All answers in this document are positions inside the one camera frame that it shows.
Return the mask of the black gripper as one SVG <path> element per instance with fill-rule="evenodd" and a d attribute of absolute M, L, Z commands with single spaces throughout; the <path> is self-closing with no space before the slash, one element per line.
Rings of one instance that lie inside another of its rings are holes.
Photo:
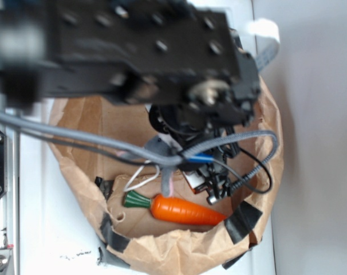
<path fill-rule="evenodd" d="M 185 150 L 201 142 L 218 138 L 224 133 L 234 134 L 234 126 L 246 120 L 246 114 L 238 107 L 221 104 L 194 110 L 183 105 L 152 105 L 149 121 L 160 133 L 168 134 Z M 214 205 L 231 195 L 228 170 L 223 167 L 228 159 L 240 153 L 237 142 L 216 146 L 204 151 L 218 163 L 185 162 L 178 169 L 188 180 L 194 193 L 206 191 L 207 202 Z"/>

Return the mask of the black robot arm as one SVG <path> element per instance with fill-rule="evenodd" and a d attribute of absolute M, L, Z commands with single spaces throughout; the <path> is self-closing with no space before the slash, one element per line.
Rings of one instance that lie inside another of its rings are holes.
<path fill-rule="evenodd" d="M 187 1 L 5 1 L 0 9 L 0 90 L 13 107 L 44 97 L 102 96 L 147 104 L 157 132 L 179 144 L 158 153 L 109 142 L 119 161 L 196 172 L 210 204 L 242 186 L 227 160 L 234 126 L 254 118 L 255 59 L 225 13 Z"/>

